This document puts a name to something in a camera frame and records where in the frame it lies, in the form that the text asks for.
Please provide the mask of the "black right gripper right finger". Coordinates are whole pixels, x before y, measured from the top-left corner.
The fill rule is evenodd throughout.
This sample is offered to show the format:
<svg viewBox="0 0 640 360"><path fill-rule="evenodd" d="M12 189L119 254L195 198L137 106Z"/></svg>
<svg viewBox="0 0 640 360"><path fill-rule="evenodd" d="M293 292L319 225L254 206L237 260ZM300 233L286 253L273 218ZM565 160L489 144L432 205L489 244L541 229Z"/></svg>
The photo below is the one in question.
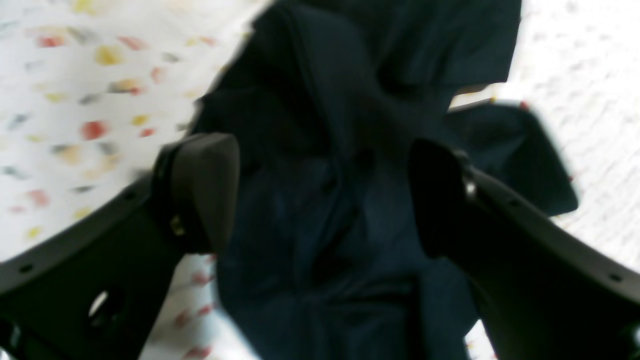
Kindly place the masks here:
<svg viewBox="0 0 640 360"><path fill-rule="evenodd" d="M469 280L501 360L637 360L639 274L555 225L465 153L413 143L420 241Z"/></svg>

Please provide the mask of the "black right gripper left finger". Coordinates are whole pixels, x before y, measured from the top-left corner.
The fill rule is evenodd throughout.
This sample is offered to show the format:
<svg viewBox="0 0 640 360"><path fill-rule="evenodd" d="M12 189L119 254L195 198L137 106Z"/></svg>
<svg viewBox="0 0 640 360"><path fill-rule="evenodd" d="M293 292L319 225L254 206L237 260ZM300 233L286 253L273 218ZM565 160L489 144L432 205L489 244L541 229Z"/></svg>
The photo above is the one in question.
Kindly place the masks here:
<svg viewBox="0 0 640 360"><path fill-rule="evenodd" d="M13 360L136 360L184 255L233 233L240 148L227 133L166 145L153 171L1 264L1 351Z"/></svg>

